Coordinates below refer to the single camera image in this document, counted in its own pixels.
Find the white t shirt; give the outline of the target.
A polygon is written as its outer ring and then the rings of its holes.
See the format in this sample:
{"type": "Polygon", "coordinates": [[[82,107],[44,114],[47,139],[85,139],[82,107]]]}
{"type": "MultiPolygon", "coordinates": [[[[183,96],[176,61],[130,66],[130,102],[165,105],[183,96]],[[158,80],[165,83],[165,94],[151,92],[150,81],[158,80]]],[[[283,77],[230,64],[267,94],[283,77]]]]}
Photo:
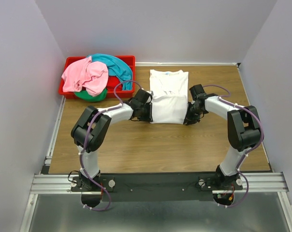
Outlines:
{"type": "Polygon", "coordinates": [[[188,107],[189,73],[150,70],[152,124],[183,124],[188,107]]]}

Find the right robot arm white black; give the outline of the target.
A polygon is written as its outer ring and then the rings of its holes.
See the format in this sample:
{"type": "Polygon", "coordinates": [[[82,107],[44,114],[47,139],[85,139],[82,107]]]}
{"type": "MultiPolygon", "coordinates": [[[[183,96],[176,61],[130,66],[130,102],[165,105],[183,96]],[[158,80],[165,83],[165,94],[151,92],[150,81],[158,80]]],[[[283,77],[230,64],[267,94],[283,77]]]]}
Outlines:
{"type": "Polygon", "coordinates": [[[201,177],[201,188],[223,189],[237,180],[240,167],[248,154],[260,146],[264,132],[256,107],[231,103],[217,94],[207,94],[201,84],[190,88],[192,102],[188,103],[185,125],[200,122],[208,113],[227,120],[227,135],[230,147],[225,159],[210,177],[201,177]]]}

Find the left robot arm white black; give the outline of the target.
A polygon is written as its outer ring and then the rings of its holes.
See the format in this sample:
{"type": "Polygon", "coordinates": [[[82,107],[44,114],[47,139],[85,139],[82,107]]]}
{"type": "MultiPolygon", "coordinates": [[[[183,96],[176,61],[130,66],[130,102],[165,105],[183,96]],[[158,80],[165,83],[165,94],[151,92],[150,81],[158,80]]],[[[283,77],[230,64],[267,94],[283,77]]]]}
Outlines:
{"type": "Polygon", "coordinates": [[[100,184],[98,149],[103,144],[109,126],[127,120],[151,122],[153,93],[139,89],[134,97],[107,108],[88,106],[71,131],[78,149],[79,178],[72,180],[78,188],[103,189],[100,184]]]}

